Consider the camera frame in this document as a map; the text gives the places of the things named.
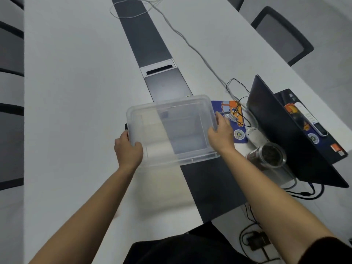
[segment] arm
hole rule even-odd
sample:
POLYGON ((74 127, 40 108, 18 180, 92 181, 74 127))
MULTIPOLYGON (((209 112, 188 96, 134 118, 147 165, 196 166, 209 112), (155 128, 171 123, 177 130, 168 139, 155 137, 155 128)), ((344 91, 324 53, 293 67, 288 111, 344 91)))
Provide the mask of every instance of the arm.
POLYGON ((297 263, 317 239, 334 235, 302 204, 236 151, 233 129, 217 112, 218 130, 208 131, 211 146, 222 156, 255 211, 271 242, 288 264, 297 263))
POLYGON ((127 131, 115 140, 118 170, 95 194, 46 242, 30 264, 91 263, 104 235, 143 158, 137 142, 131 146, 127 131))

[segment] jar with dark contents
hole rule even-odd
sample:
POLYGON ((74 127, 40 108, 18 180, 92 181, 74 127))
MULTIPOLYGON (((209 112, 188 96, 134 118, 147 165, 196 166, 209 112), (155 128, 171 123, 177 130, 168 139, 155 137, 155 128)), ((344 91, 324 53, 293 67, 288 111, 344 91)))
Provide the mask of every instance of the jar with dark contents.
POLYGON ((279 168, 286 163, 286 153, 281 146, 268 142, 248 153, 246 158, 258 169, 279 168))

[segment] dark gray table strip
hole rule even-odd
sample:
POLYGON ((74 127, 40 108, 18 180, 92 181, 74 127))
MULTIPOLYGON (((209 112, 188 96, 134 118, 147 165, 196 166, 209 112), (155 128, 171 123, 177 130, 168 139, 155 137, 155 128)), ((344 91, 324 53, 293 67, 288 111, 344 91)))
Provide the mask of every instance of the dark gray table strip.
MULTIPOLYGON (((142 2, 133 0, 117 4, 115 9, 119 17, 146 11, 142 2)), ((139 67, 172 58, 148 13, 120 21, 139 67)), ((145 82, 153 101, 192 95, 178 68, 146 77, 145 82)), ((181 170, 203 222, 246 202, 222 158, 183 165, 181 170)))

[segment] person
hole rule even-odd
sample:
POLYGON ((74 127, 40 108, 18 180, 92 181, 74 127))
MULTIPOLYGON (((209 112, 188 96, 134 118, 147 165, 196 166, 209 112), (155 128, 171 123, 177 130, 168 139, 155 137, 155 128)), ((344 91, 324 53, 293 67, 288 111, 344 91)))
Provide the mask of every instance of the person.
MULTIPOLYGON (((228 168, 261 227, 288 264, 345 263, 352 248, 338 240, 315 215, 266 177, 236 151, 228 119, 216 114, 218 129, 210 128, 210 145, 228 168)), ((143 158, 141 143, 132 146, 128 132, 115 140, 119 168, 96 193, 47 241, 30 264, 91 263, 143 158)), ((132 245, 126 264, 254 263, 219 235, 187 234, 132 245)))

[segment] black sleeve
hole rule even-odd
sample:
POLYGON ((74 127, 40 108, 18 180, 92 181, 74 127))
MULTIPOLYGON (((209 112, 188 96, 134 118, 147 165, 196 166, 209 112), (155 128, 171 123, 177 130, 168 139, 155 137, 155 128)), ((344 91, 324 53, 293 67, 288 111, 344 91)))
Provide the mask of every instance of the black sleeve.
POLYGON ((298 264, 352 263, 352 248, 334 237, 315 241, 303 254, 298 264))

